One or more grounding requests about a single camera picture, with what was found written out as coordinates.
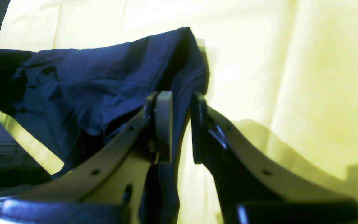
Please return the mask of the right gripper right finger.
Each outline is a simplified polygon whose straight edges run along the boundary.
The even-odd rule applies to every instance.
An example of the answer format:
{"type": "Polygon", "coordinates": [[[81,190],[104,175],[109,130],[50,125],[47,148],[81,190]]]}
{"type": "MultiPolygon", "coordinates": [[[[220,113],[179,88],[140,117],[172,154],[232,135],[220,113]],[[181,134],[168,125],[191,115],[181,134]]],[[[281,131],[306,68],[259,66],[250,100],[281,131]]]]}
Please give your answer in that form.
{"type": "Polygon", "coordinates": [[[191,98],[193,159],[212,174],[225,224],[357,224],[358,202],[284,169],[225,116],[191,98]]]}

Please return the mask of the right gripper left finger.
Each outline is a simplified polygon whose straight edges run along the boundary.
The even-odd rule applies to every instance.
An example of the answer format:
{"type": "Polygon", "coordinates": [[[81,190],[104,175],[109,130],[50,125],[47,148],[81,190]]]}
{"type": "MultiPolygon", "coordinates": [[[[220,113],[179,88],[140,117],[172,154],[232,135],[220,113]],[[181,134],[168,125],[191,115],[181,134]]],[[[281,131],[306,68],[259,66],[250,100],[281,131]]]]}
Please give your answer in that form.
{"type": "Polygon", "coordinates": [[[137,224],[148,170],[172,161],[172,92],[154,92],[98,153],[70,173],[6,199],[0,224],[137,224]]]}

